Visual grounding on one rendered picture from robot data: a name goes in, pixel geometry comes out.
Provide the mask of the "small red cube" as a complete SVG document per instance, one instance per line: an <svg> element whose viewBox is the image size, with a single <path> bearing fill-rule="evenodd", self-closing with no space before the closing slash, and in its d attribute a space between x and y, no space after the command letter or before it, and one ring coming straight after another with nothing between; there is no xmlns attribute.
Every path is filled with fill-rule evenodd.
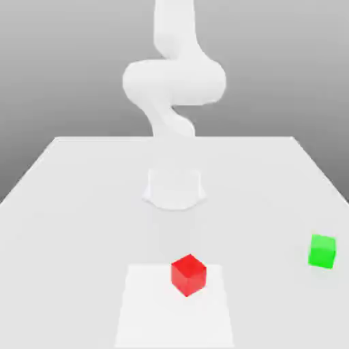
<svg viewBox="0 0 349 349"><path fill-rule="evenodd" d="M207 268L192 254L188 254L170 266L172 285L185 297L203 289L207 283Z"/></svg>

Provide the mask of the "small green cube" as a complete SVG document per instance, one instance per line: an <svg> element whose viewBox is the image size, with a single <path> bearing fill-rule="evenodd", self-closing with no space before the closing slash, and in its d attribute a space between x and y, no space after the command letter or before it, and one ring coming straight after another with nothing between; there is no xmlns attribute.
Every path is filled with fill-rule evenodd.
<svg viewBox="0 0 349 349"><path fill-rule="evenodd" d="M335 237L313 234L310 242L308 264L315 267L332 269L336 251Z"/></svg>

